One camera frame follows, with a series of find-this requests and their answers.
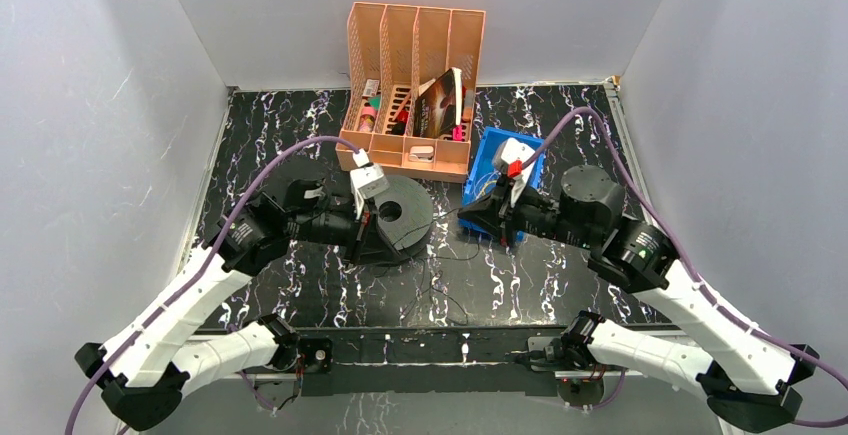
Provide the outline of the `blue plastic bin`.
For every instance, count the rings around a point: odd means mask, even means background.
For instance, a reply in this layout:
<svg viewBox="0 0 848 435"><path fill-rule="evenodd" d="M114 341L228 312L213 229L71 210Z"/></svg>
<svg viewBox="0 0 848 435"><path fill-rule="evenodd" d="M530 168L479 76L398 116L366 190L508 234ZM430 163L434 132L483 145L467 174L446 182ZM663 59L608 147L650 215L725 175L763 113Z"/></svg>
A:
<svg viewBox="0 0 848 435"><path fill-rule="evenodd" d="M474 157L471 170L463 185L462 205L468 205L478 197L485 195L494 188L498 178L498 171L493 167L493 158L498 147L508 138L516 138L529 145L534 151L543 144L543 139L524 135L505 129L487 127L483 131L477 152ZM535 168L531 175L530 185L534 189L540 188L542 171L546 155L540 155L535 162ZM474 232L488 236L487 233L477 230L471 223L460 220L460 226Z"/></svg>

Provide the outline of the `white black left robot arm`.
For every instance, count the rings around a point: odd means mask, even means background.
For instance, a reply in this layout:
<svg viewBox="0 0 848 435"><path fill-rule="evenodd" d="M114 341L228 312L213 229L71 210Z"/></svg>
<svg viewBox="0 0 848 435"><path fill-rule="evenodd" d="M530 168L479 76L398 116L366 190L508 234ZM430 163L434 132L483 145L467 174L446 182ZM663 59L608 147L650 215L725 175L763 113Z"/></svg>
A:
<svg viewBox="0 0 848 435"><path fill-rule="evenodd" d="M349 175L350 196L334 203L319 180L295 180L282 195L258 176L216 232L194 249L183 270L142 313L109 340L84 344L75 360L125 427L146 431L190 393L254 367L302 371L301 335L269 314L219 339L191 336L231 294L248 285L292 241L343 250L351 265L394 265L407 247L386 206L399 204L408 179L387 175L364 152Z"/></svg>

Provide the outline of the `grey filament spool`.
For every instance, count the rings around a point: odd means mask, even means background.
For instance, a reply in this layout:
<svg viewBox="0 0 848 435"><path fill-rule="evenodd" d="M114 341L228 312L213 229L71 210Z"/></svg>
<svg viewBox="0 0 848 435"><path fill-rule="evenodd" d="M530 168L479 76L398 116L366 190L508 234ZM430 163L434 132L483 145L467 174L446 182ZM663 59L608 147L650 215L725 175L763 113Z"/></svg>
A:
<svg viewBox="0 0 848 435"><path fill-rule="evenodd" d="M424 250L429 241L434 220L433 201L416 180L400 175L387 175L386 178L389 189L376 195L370 204L375 219L401 220L409 228L405 242L411 259Z"/></svg>

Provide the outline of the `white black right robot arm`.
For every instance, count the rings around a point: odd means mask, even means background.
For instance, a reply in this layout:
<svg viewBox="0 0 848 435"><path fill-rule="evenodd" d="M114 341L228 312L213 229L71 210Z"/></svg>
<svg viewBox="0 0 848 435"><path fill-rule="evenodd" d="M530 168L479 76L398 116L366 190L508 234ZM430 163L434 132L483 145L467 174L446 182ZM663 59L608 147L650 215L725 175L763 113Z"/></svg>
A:
<svg viewBox="0 0 848 435"><path fill-rule="evenodd" d="M486 195L460 209L460 219L499 240L518 233L585 249L601 279L668 317L690 338L683 345L626 329L582 311L547 342L530 340L516 361L538 371L628 368L683 389L720 419L762 433L797 419L795 384L813 374L814 351L777 347L725 316L704 284L688 276L671 240L624 213L625 189L599 167L567 170L557 199L501 176Z"/></svg>

